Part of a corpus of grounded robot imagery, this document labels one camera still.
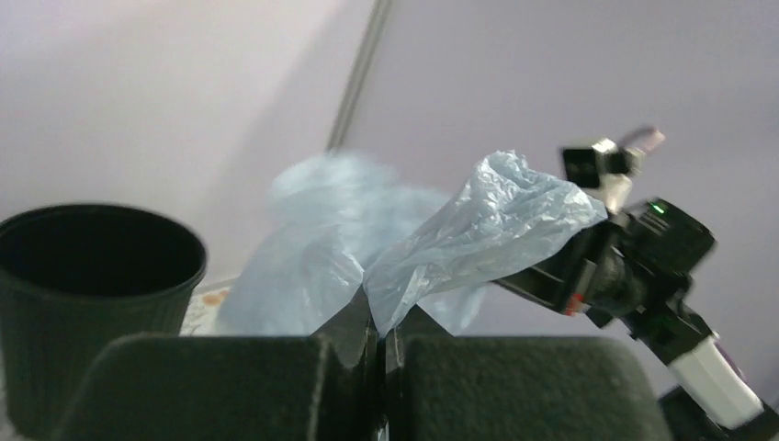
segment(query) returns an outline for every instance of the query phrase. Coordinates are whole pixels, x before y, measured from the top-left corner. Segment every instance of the white wall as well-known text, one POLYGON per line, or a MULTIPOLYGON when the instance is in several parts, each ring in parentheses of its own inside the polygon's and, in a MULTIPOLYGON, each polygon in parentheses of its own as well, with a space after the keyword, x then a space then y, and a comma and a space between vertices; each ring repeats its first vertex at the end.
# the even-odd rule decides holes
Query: white wall
POLYGON ((106 200, 191 224, 207 282, 268 232, 270 180, 324 150, 362 0, 0 0, 0 218, 106 200))
MULTIPOLYGON (((779 2, 395 0, 346 147, 454 191, 516 149, 557 173, 557 147, 641 123, 668 135, 638 180, 719 239, 691 304, 766 399, 779 398, 779 2)), ((598 334, 496 291, 481 334, 598 334)), ((625 341, 622 329, 610 330, 625 341)), ((664 367, 633 345, 659 390, 664 367)))

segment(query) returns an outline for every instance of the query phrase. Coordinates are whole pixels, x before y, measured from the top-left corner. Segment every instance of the crumpled plastic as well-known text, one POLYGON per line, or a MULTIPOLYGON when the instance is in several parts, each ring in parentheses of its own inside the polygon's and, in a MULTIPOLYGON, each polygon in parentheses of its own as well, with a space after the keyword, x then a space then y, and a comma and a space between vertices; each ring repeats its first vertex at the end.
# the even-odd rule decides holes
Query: crumpled plastic
POLYGON ((527 269, 606 217, 601 201, 530 169, 524 156, 487 156, 444 207, 367 269, 363 285, 379 334, 420 300, 527 269))
MULTIPOLYGON (((268 199, 281 227, 233 284, 216 334, 313 333, 354 297, 364 268, 443 207, 448 195, 405 186, 391 168, 342 153, 293 165, 275 179, 268 199)), ((482 286, 468 285, 420 306, 459 334, 483 296, 482 286)))

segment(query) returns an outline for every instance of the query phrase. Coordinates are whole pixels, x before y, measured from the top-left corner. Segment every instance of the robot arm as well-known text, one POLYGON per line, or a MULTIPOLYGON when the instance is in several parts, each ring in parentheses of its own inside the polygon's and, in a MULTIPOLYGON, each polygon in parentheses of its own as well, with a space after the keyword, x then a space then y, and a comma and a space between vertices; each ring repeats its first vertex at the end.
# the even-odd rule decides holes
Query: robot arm
POLYGON ((691 271, 714 248, 711 232, 673 204, 624 209, 630 177, 662 135, 642 128, 620 142, 565 148, 566 177, 599 198, 609 219, 580 232, 537 266, 494 283, 553 311, 614 319, 644 343, 708 417, 736 429, 764 412, 760 398, 717 346, 717 335, 683 300, 691 271), (631 147, 641 138, 643 148, 631 147))

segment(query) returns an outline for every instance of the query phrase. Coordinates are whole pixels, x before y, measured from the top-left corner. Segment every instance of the black mechanical part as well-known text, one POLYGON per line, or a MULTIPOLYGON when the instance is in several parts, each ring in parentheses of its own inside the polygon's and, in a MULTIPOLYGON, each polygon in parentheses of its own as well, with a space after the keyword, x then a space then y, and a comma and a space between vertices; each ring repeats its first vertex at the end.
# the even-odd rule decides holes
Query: black mechanical part
POLYGON ((633 175, 639 162, 628 150, 602 153, 592 145, 561 149, 563 172, 568 181, 581 188, 600 188, 605 175, 633 175))
POLYGON ((621 320, 670 364, 712 333, 683 299, 692 286, 690 271, 715 243, 696 219, 653 199, 638 213, 611 215, 547 261, 495 283, 561 313, 563 305, 580 301, 597 326, 621 320))
POLYGON ((779 434, 779 415, 765 403, 763 413, 735 430, 723 429, 714 424, 681 387, 667 392, 659 403, 674 440, 772 441, 779 434))

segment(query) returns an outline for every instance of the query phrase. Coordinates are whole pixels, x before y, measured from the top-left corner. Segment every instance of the plastic bag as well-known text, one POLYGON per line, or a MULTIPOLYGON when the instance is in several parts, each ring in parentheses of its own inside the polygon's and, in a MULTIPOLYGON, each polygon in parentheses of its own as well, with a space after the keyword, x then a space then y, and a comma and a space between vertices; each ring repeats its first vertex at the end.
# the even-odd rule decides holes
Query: plastic bag
POLYGON ((487 156, 456 196, 367 269, 364 287, 379 334, 427 296, 522 271, 605 219, 601 201, 531 170, 524 156, 487 156))
MULTIPOLYGON (((222 303, 217 334, 311 334, 355 295, 363 268, 448 200, 403 186, 392 169, 351 153, 290 167, 268 196, 282 227, 260 244, 222 303)), ((467 287, 420 306, 458 334, 483 295, 467 287)))

